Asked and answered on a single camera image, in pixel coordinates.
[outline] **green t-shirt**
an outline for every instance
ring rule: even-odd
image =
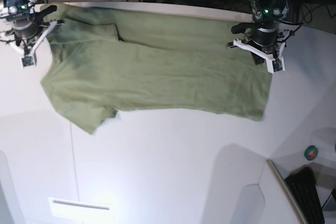
[[[118,110],[185,108],[261,120],[271,74],[227,49],[236,22],[57,4],[42,86],[88,133]]]

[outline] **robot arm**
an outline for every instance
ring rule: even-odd
[[[0,0],[0,19],[12,28],[0,32],[0,37],[20,53],[22,67],[36,64],[36,49],[57,25],[63,23],[62,20],[44,23],[43,18],[55,12],[57,7],[51,5],[36,13],[34,6],[42,2],[43,0]]]
[[[245,39],[235,39],[228,43],[229,48],[238,47],[250,51],[256,65],[266,62],[270,73],[285,70],[282,51],[286,39],[292,35],[288,30],[281,31],[279,24],[292,24],[284,21],[288,14],[287,0],[251,0],[253,23],[241,23],[232,27],[233,34],[244,34]]]

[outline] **t-shirt sleeve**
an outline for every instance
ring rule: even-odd
[[[71,102],[56,109],[59,114],[82,130],[92,134],[107,118],[114,118],[117,110],[85,102]]]

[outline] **t-shirt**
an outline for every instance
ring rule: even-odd
[[[261,120],[271,74],[226,48],[236,22],[57,4],[41,84],[55,110],[88,133],[118,110],[185,108]]]

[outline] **white table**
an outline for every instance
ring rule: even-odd
[[[245,14],[180,5],[76,5],[250,20]],[[287,71],[273,77],[262,122],[191,110],[120,112],[93,136],[58,116],[39,85],[51,63],[47,42],[37,51],[38,66],[24,71],[12,48],[0,45],[0,150],[26,222],[78,223],[50,214],[47,197],[53,196],[117,202],[122,224],[207,224],[207,216],[214,216],[212,223],[229,223],[241,188],[260,181],[265,159],[293,141],[288,137],[334,86],[335,42],[334,35],[305,27],[288,41]],[[330,118],[328,126],[335,125],[334,108],[319,110]],[[312,122],[306,127],[315,129]],[[307,139],[299,140],[301,147],[306,144]],[[293,211],[278,210],[283,216]],[[263,214],[262,223],[284,222],[270,213]]]

